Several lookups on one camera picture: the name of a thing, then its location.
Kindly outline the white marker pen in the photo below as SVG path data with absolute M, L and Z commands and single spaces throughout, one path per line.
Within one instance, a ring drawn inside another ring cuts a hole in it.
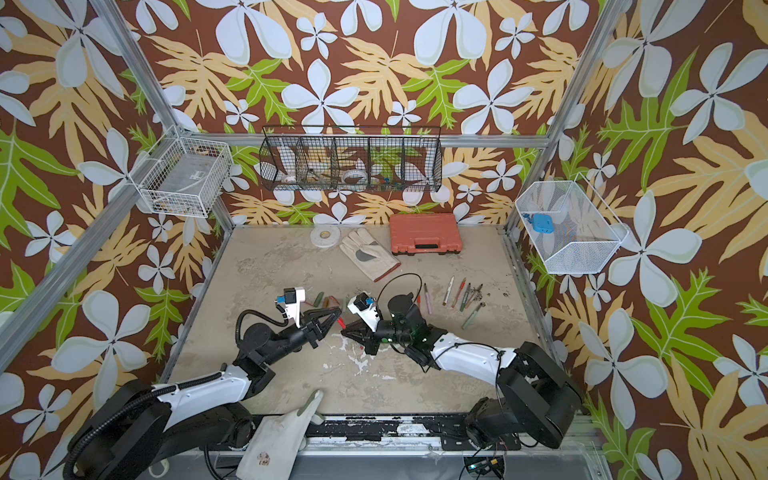
M 454 282 L 455 282 L 455 275 L 451 276 L 451 278 L 450 278 L 450 280 L 448 282 L 448 285 L 446 287 L 446 291 L 445 291 L 445 294 L 443 296 L 443 301 L 442 301 L 442 305 L 443 306 L 447 306 L 448 305 L 448 302 L 449 302 L 449 299 L 450 299 L 450 296 L 451 296 L 451 291 L 453 289 Z

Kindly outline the dark green pen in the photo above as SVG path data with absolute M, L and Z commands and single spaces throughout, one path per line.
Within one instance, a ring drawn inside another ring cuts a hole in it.
M 466 288 L 464 289 L 464 293 L 462 294 L 462 297 L 461 297 L 461 302 L 460 302 L 460 307 L 459 307 L 460 311 L 464 310 L 464 308 L 465 308 L 465 306 L 466 306 L 466 304 L 467 304 L 467 302 L 468 302 L 468 300 L 470 298 L 471 293 L 472 293 L 472 287 L 471 287 L 471 284 L 468 283 Z

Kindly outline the brown pen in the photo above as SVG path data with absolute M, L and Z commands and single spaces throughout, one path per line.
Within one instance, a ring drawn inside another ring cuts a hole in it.
M 469 307 L 475 300 L 482 297 L 482 287 L 483 285 L 480 285 L 473 291 L 473 293 L 469 297 L 466 307 Z

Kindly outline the pink pen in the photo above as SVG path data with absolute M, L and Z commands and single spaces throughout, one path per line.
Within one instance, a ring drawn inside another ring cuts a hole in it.
M 427 312 L 428 312 L 429 315 L 432 315 L 433 314 L 433 305 L 432 305 L 432 300 L 431 300 L 431 296 L 430 296 L 430 293 L 429 293 L 428 285 L 426 283 L 424 284 L 423 297 L 424 297 L 424 301 L 425 301 L 425 304 L 426 304 Z

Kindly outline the light green pen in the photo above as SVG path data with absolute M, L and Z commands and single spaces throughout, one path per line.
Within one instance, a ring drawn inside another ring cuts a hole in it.
M 474 309 L 471 311 L 470 315 L 469 315 L 469 316 L 466 318 L 466 320 L 464 321 L 464 323 L 463 323 L 463 324 L 462 324 L 462 326 L 461 326 L 461 328 L 462 328 L 463 330 L 467 330 L 467 329 L 468 329 L 468 328 L 469 328 L 469 327 L 472 325 L 472 323 L 474 322 L 474 320 L 477 318 L 477 316 L 478 316 L 478 314 L 479 314 L 480 310 L 481 310 L 481 309 L 482 309 L 484 306 L 485 306 L 485 303 L 484 303 L 484 302 L 481 302 L 481 303 L 479 303 L 479 304 L 478 304 L 478 305 L 477 305 L 477 306 L 476 306 L 476 307 L 475 307 L 475 308 L 474 308 Z

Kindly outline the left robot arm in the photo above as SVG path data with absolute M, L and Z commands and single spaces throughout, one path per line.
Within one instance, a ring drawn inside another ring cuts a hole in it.
M 233 363 L 180 383 L 129 382 L 71 439 L 63 477 L 135 479 L 187 450 L 246 446 L 258 423 L 243 401 L 266 388 L 277 361 L 304 345 L 317 347 L 341 313 L 339 307 L 312 309 L 297 322 L 259 313 L 248 328 L 235 327 Z

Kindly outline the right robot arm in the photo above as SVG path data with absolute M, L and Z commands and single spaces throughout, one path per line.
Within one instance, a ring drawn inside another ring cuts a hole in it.
M 494 387 L 497 397 L 480 399 L 462 420 L 464 437 L 474 448 L 501 443 L 519 450 L 525 446 L 522 434 L 535 446 L 561 446 L 584 393 L 539 345 L 501 348 L 463 339 L 427 323 L 413 294 L 392 297 L 388 317 L 365 292 L 352 298 L 348 309 L 359 319 L 342 335 L 367 355 L 389 344 L 425 372 L 458 372 Z

